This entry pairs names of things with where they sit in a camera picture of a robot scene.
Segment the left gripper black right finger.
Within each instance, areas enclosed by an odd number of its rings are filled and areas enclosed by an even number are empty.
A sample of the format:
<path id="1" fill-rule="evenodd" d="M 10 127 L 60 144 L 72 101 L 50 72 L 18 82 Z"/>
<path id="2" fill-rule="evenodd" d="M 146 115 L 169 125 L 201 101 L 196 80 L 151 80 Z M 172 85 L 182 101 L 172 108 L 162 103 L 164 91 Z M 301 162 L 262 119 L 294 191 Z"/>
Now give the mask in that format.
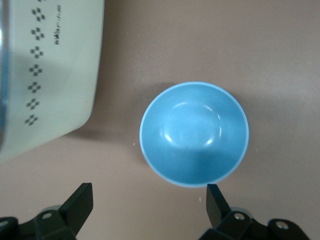
<path id="1" fill-rule="evenodd" d="M 241 208 L 231 208 L 216 184 L 206 188 L 206 212 L 211 223 L 201 240 L 308 240 L 294 222 L 274 218 L 263 225 Z"/>

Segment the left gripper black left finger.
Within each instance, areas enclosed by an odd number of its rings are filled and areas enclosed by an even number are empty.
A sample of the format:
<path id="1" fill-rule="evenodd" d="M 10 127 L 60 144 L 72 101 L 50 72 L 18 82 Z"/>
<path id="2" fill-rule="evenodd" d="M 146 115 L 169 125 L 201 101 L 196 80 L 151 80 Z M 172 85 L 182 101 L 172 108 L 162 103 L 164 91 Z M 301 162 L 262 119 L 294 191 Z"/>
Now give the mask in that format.
<path id="1" fill-rule="evenodd" d="M 19 223 L 13 216 L 0 218 L 2 240 L 75 240 L 93 210 L 93 187 L 82 183 L 62 204 L 43 209 Z"/>

